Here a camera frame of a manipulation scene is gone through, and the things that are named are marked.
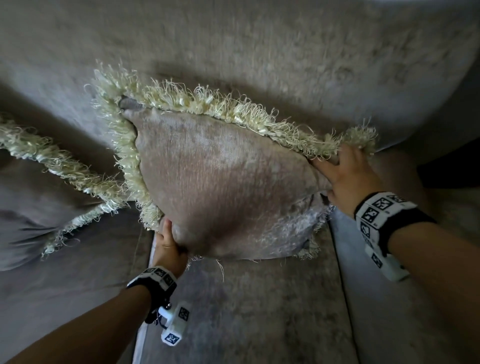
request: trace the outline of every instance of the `cream fringe trim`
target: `cream fringe trim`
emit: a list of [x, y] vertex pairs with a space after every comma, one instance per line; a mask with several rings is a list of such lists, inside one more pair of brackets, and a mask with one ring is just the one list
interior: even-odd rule
[[76, 190], [103, 200], [91, 211], [70, 221], [47, 242], [43, 255], [50, 254], [63, 245], [64, 235], [91, 221], [99, 220], [103, 213], [116, 213], [126, 205], [126, 190], [115, 180], [91, 172], [85, 164], [73, 159], [68, 151], [61, 150], [50, 138], [32, 134], [15, 124], [8, 115], [0, 115], [0, 148], [11, 156], [42, 163], [50, 173], [67, 180]]
[[118, 106], [123, 96], [131, 97], [140, 104], [165, 111], [188, 112], [209, 115], [215, 119], [247, 128], [257, 134], [268, 136], [280, 145], [302, 153], [307, 158], [330, 158], [337, 154], [342, 142], [361, 146], [368, 153], [374, 151], [376, 131], [366, 125], [348, 129], [344, 134], [326, 134], [323, 139], [301, 131], [287, 121], [276, 121], [275, 110], [268, 113], [259, 104], [246, 96], [234, 99], [232, 94], [223, 95], [218, 90], [198, 86], [193, 91], [170, 81], [142, 85], [136, 71], [127, 71], [120, 66], [95, 70], [95, 86], [98, 92], [94, 107], [110, 123], [118, 165], [125, 174], [131, 197], [137, 202], [140, 220], [147, 229], [157, 230], [163, 213], [153, 203], [140, 173], [140, 156], [135, 146], [136, 132], [133, 125], [121, 115]]

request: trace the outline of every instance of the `black wrist strap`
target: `black wrist strap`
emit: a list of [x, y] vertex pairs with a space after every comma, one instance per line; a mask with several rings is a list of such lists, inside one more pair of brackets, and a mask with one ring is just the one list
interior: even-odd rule
[[436, 223], [416, 204], [392, 192], [375, 192], [365, 197], [355, 209], [355, 220], [367, 244], [378, 248], [383, 256], [390, 254], [388, 240], [396, 230], [418, 222]]
[[170, 296], [177, 287], [177, 279], [163, 267], [152, 267], [144, 270], [127, 284], [127, 289], [138, 285], [145, 286], [150, 292], [152, 302], [145, 322], [151, 324], [157, 319], [160, 306], [165, 307], [169, 303]]

